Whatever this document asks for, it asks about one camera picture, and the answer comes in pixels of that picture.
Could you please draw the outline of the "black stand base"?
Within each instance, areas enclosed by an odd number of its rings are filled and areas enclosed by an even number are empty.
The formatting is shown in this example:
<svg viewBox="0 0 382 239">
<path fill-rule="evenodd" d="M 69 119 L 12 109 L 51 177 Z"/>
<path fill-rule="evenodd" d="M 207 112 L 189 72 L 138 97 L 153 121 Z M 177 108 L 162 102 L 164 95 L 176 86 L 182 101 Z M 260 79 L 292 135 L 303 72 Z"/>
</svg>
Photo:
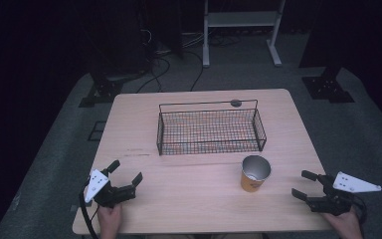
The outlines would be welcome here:
<svg viewBox="0 0 382 239">
<path fill-rule="evenodd" d="M 106 81 L 103 84 L 93 84 L 89 93 L 82 98 L 79 107 L 92 108 L 96 104 L 112 103 L 114 98 L 120 94 L 122 87 L 122 81 Z"/>
<path fill-rule="evenodd" d="M 302 81 L 314 100 L 333 104 L 353 103 L 353 97 L 337 81 L 339 67 L 326 67 L 320 76 L 303 77 Z"/>
</svg>

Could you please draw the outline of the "black square floor frame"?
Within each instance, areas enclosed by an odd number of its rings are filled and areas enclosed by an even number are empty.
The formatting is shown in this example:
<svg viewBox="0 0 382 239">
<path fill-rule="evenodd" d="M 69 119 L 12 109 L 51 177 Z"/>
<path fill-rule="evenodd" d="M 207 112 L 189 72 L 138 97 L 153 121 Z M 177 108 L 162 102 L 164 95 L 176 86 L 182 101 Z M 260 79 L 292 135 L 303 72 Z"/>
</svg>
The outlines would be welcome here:
<svg viewBox="0 0 382 239">
<path fill-rule="evenodd" d="M 89 133 L 88 141 L 100 141 L 104 132 L 106 122 L 104 120 L 97 120 Z"/>
</svg>

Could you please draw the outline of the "orange metal cup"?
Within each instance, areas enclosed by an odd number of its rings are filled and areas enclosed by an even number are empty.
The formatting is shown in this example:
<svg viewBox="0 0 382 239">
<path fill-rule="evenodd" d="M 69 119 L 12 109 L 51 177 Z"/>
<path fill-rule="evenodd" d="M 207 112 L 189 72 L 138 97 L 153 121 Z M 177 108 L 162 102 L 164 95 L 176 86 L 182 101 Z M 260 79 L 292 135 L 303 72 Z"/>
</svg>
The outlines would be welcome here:
<svg viewBox="0 0 382 239">
<path fill-rule="evenodd" d="M 257 191 L 272 173 L 271 164 L 262 156 L 249 155 L 242 161 L 241 186 L 247 192 Z"/>
</svg>

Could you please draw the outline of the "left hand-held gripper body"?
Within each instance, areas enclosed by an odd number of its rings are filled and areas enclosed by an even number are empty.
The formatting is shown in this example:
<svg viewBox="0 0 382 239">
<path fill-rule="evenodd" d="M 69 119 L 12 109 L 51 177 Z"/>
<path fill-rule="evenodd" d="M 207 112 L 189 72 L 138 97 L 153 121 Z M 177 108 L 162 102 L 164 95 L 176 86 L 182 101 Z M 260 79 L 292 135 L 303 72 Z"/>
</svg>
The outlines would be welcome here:
<svg viewBox="0 0 382 239">
<path fill-rule="evenodd" d="M 93 200 L 102 207 L 112 208 L 115 204 L 135 197 L 136 179 L 133 179 L 128 185 L 114 187 L 108 178 L 111 173 L 113 173 L 113 169 L 108 168 L 102 171 L 97 169 L 92 171 L 84 197 L 85 203 Z"/>
</svg>

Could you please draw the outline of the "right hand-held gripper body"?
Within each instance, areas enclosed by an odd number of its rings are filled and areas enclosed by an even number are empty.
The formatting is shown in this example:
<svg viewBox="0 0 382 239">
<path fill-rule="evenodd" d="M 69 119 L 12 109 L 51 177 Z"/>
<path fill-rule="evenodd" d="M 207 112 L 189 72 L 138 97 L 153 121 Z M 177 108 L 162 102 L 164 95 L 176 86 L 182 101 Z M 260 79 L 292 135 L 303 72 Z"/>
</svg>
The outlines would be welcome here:
<svg viewBox="0 0 382 239">
<path fill-rule="evenodd" d="M 323 186 L 324 196 L 307 197 L 306 204 L 312 212 L 340 215 L 348 212 L 354 203 L 356 193 L 381 190 L 376 185 L 339 171 L 335 176 L 317 174 L 317 181 Z"/>
</svg>

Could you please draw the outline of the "person's right hand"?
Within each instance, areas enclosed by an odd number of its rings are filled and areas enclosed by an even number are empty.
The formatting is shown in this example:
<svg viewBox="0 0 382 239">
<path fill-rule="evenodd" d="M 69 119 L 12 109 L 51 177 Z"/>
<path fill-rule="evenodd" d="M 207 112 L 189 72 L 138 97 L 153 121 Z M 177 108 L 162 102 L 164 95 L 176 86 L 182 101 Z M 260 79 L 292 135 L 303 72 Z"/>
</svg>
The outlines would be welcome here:
<svg viewBox="0 0 382 239">
<path fill-rule="evenodd" d="M 348 212 L 338 216 L 321 213 L 321 216 L 331 225 L 341 239 L 363 239 L 359 220 L 353 207 Z"/>
</svg>

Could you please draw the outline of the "white metal stand frame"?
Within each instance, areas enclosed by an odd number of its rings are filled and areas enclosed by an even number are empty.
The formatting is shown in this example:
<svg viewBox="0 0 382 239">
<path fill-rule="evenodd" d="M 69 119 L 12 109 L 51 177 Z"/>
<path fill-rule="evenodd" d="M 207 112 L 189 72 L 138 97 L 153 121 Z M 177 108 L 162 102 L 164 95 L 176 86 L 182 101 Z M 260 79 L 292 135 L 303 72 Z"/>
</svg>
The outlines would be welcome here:
<svg viewBox="0 0 382 239">
<path fill-rule="evenodd" d="M 259 12 L 210 12 L 209 0 L 204 1 L 203 20 L 203 47 L 202 66 L 210 67 L 209 30 L 211 28 L 234 28 L 234 27 L 272 27 L 273 32 L 266 40 L 273 63 L 280 67 L 283 63 L 276 48 L 276 40 L 279 33 L 284 8 L 287 0 L 280 0 L 275 11 Z"/>
</svg>

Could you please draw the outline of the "person's left hand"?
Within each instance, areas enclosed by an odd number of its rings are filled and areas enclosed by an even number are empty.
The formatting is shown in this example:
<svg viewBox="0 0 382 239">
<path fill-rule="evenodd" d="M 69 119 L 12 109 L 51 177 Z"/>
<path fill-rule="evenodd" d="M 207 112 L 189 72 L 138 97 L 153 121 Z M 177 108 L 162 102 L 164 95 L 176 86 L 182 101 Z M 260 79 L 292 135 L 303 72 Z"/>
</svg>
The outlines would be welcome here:
<svg viewBox="0 0 382 239">
<path fill-rule="evenodd" d="M 112 208 L 100 207 L 97 219 L 100 227 L 100 239 L 115 239 L 122 223 L 122 205 L 116 204 Z"/>
</svg>

